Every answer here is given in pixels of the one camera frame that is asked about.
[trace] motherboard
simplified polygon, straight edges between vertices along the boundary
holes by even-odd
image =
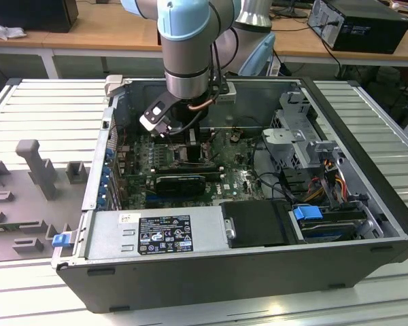
[[[251,171],[256,138],[240,130],[202,132],[199,159],[181,137],[137,137],[119,155],[122,205],[128,209],[215,206],[224,201],[264,199]]]

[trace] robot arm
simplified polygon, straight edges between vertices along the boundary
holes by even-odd
[[[156,99],[139,120],[154,136],[187,131],[207,115],[207,107],[220,91],[212,96],[214,79],[210,71],[214,61],[224,71],[258,75],[272,54],[275,35],[269,33],[271,0],[121,2],[127,11],[157,20],[161,35],[168,92]],[[184,126],[178,132],[171,132],[166,116],[170,110]]]
[[[234,23],[241,0],[122,0],[122,5],[157,20],[168,91],[182,100],[206,93],[210,45]]]

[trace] copper pipe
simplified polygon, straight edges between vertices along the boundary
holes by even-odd
[[[210,106],[213,103],[214,103],[214,100],[211,98],[208,101],[205,101],[204,103],[202,103],[200,105],[197,105],[196,107],[189,104],[188,109],[191,110],[191,111],[201,111],[201,110],[204,110],[206,107]]]

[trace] paper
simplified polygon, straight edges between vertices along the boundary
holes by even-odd
[[[24,30],[21,29],[20,27],[8,28],[0,25],[0,39],[4,39],[5,41],[7,41],[7,39],[24,36],[27,36],[27,34],[25,34]]]

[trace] computer tower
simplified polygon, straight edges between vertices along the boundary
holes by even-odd
[[[376,0],[316,0],[308,25],[334,51],[392,54],[408,18]]]
[[[75,0],[1,0],[0,25],[68,33],[77,20]]]

